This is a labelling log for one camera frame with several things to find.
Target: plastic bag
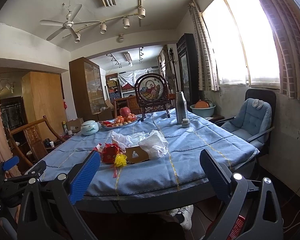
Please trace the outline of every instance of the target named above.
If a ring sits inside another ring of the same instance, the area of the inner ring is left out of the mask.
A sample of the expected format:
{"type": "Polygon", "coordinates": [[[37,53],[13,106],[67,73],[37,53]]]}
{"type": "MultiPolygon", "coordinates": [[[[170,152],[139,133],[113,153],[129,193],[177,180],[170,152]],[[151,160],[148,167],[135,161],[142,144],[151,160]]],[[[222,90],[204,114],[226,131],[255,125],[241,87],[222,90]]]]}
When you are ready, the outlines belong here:
{"type": "Polygon", "coordinates": [[[140,140],[149,136],[148,133],[138,132],[132,135],[123,135],[121,133],[111,132],[112,143],[116,143],[123,151],[126,147],[136,146],[140,140]]]}
{"type": "Polygon", "coordinates": [[[159,158],[168,153],[168,142],[163,134],[157,130],[152,130],[149,136],[138,144],[141,149],[148,153],[149,159],[159,158]]]}

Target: ceiling fan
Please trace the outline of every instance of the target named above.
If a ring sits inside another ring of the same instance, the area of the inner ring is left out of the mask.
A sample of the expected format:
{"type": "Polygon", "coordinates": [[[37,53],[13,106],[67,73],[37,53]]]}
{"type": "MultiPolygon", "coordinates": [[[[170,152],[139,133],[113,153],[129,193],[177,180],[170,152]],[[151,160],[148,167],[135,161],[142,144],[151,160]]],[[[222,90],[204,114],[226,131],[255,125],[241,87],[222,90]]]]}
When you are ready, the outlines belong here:
{"type": "Polygon", "coordinates": [[[65,29],[69,29],[69,31],[71,32],[72,36],[74,37],[74,39],[78,39],[78,35],[77,33],[74,31],[74,29],[72,28],[73,26],[79,25],[79,24],[95,24],[95,23],[99,23],[100,21],[91,21],[91,22],[80,22],[80,23],[74,23],[73,20],[75,18],[75,16],[78,14],[79,10],[81,9],[82,4],[77,4],[73,11],[69,11],[69,13],[66,16],[67,21],[66,22],[56,22],[56,21],[50,21],[50,20],[41,20],[40,24],[41,25],[50,25],[50,26],[61,26],[60,29],[58,29],[57,31],[55,31],[53,34],[51,34],[48,38],[47,41],[51,41],[54,37],[56,37],[59,33],[61,33],[63,30],[65,29]]]}

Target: red basket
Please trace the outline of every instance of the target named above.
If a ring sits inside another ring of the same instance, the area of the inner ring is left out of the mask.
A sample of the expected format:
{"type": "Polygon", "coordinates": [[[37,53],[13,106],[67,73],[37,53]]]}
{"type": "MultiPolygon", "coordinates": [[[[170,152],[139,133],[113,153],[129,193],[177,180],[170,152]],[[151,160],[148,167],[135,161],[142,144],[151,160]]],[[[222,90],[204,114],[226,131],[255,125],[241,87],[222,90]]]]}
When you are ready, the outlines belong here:
{"type": "MultiPolygon", "coordinates": [[[[232,240],[232,239],[235,239],[236,237],[238,237],[238,235],[240,234],[241,228],[243,227],[244,220],[245,220],[244,217],[242,217],[242,216],[238,217],[227,240],[232,240]]],[[[207,232],[211,229],[213,223],[214,223],[214,221],[208,226],[207,232]]]]}

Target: fruit plate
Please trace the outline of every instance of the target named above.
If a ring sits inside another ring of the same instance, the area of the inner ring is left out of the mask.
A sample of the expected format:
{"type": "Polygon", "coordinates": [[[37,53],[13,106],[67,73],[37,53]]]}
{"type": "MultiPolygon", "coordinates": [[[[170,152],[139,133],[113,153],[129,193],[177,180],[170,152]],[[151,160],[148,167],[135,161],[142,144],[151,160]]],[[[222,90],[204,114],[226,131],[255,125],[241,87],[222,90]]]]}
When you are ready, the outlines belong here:
{"type": "Polygon", "coordinates": [[[105,127],[105,126],[101,126],[103,129],[105,130],[113,130],[113,129],[117,129],[117,128],[124,128],[124,127],[129,127],[129,126],[132,126],[132,125],[135,125],[137,122],[140,121],[140,117],[137,116],[137,120],[131,122],[131,123],[128,123],[128,124],[124,124],[124,125],[120,125],[120,126],[115,126],[115,127],[105,127]]]}

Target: blue seat cushion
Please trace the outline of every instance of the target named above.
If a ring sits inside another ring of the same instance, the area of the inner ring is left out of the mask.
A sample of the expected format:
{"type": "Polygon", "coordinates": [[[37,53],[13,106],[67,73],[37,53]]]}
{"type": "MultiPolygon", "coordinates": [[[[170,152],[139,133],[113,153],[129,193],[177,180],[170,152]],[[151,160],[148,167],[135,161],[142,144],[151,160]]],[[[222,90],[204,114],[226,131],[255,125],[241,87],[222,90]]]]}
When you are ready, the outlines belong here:
{"type": "MultiPolygon", "coordinates": [[[[248,98],[243,103],[238,116],[224,123],[221,127],[244,140],[269,129],[272,114],[271,106],[267,102],[263,102],[263,106],[256,109],[252,106],[253,100],[253,98],[248,98]]],[[[260,150],[267,139],[268,134],[252,141],[251,144],[260,150]]]]}

